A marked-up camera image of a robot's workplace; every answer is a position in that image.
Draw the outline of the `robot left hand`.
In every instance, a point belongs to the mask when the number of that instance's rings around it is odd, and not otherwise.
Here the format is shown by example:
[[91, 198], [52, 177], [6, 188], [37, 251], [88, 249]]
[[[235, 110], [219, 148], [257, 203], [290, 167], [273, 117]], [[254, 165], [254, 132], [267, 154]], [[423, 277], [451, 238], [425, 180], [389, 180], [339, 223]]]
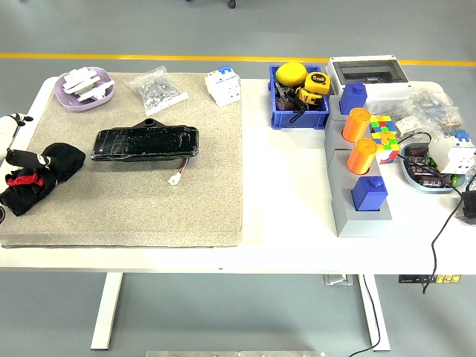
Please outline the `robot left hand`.
[[11, 149], [10, 145], [20, 126], [24, 126], [33, 118], [21, 113], [1, 117], [1, 160], [17, 167], [40, 169], [56, 164], [56, 159], [46, 155], [23, 150]]

